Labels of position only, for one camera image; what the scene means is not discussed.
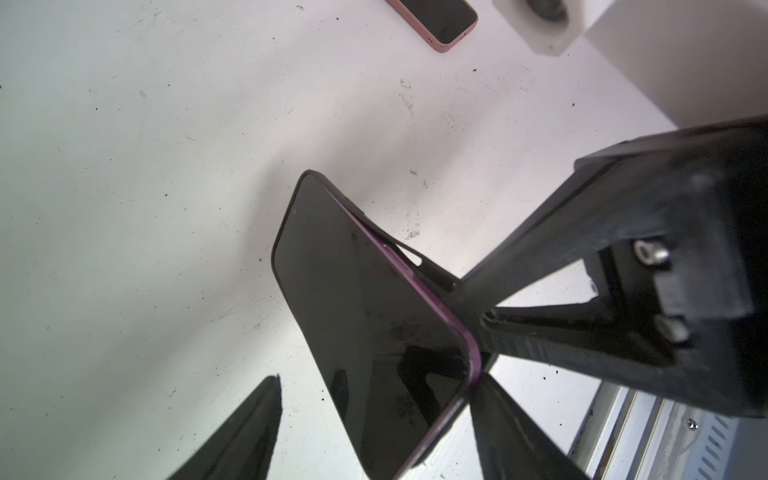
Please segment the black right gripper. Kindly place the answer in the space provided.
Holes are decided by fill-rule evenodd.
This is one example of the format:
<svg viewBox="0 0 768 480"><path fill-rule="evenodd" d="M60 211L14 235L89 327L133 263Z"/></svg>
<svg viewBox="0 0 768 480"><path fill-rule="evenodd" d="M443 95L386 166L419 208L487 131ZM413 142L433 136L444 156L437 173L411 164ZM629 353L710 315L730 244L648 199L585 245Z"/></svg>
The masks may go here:
<svg viewBox="0 0 768 480"><path fill-rule="evenodd" d="M766 118L624 141L574 170L452 291L481 348L765 416ZM502 306L577 260L596 299Z"/></svg>

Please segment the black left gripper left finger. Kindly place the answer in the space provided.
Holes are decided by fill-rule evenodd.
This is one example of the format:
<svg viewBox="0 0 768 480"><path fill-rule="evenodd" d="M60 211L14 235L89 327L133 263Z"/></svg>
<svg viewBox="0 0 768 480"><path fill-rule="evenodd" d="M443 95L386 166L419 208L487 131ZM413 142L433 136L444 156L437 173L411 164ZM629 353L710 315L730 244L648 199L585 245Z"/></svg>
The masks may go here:
<svg viewBox="0 0 768 480"><path fill-rule="evenodd" d="M268 376L170 479L265 479L281 416L280 378Z"/></svg>

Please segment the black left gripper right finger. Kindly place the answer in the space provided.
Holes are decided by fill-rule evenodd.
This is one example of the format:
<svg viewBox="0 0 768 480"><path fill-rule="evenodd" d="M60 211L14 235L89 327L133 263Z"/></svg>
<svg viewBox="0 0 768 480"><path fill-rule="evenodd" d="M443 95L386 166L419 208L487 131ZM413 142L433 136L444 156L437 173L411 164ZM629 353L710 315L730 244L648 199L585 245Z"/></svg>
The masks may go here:
<svg viewBox="0 0 768 480"><path fill-rule="evenodd" d="M485 480L586 477L490 374L474 384L470 409Z"/></svg>

